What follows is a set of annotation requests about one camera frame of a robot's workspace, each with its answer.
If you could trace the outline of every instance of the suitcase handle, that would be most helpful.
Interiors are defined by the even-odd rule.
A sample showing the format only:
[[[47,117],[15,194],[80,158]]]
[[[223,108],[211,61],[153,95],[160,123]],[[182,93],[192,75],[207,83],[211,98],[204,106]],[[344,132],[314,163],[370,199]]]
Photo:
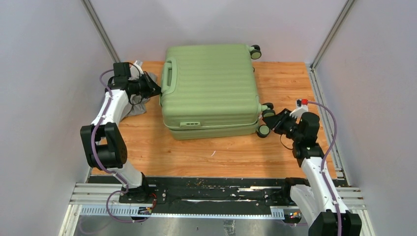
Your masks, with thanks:
[[[175,90],[177,84],[177,62],[174,58],[168,58],[164,64],[161,79],[162,94],[169,94]]]

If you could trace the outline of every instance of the ribbed suitcase surface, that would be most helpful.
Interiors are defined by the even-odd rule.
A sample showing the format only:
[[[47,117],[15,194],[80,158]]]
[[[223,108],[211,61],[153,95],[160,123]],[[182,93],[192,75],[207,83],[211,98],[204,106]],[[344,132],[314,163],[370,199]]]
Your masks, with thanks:
[[[247,45],[171,47],[161,81],[162,114],[171,130],[257,123],[261,105]]]

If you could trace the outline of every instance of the gray cloth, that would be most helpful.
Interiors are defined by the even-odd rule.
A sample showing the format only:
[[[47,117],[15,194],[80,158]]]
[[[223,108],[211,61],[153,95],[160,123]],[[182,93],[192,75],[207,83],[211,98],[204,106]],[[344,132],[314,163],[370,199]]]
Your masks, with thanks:
[[[157,81],[158,77],[155,74],[149,72],[148,74],[153,81]],[[137,116],[146,112],[145,103],[147,103],[150,98],[143,99],[142,102],[138,104],[138,102],[141,101],[141,98],[142,97],[140,95],[132,95],[130,97],[130,101],[132,104],[134,104],[134,106],[128,103],[121,113],[120,120],[124,119],[125,117]]]

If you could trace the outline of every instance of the wooden tabletop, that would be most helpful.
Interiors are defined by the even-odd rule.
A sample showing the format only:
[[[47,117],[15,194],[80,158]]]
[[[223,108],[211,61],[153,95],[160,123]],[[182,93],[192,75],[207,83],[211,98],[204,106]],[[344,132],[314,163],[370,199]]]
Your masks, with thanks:
[[[160,77],[163,62],[145,62],[143,70]],[[261,103],[272,102],[278,113],[293,110],[297,99],[314,100],[304,63],[254,62]],[[119,125],[128,160],[146,176],[182,177],[305,177],[292,152],[282,146],[279,135],[261,139],[256,134],[215,139],[174,140],[164,126],[159,97],[146,104],[145,114],[125,118]],[[314,105],[309,111],[318,114]],[[323,126],[318,143],[328,148]],[[292,147],[292,142],[282,137]],[[330,175],[336,178],[331,158]],[[101,174],[95,169],[93,174]]]

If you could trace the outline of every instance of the suitcase wheel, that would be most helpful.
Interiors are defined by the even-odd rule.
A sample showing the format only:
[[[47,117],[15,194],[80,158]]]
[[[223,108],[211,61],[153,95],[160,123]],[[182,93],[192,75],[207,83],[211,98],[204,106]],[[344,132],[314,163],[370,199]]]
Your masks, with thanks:
[[[258,130],[256,130],[256,134],[259,138],[266,138],[268,134],[271,132],[271,130],[266,125],[261,125],[258,127]]]
[[[271,110],[273,109],[273,104],[270,103],[270,102],[266,102],[266,103],[262,104],[262,106],[267,106]]]
[[[262,117],[263,118],[265,118],[265,117],[271,117],[271,116],[274,116],[274,115],[275,115],[275,111],[274,110],[264,110],[262,112]]]
[[[262,56],[262,53],[260,50],[252,50],[250,51],[250,58],[252,58],[253,60],[259,59]]]
[[[251,47],[254,47],[256,50],[261,50],[261,47],[259,47],[259,45],[257,45],[257,44],[254,44],[254,45],[252,45]]]

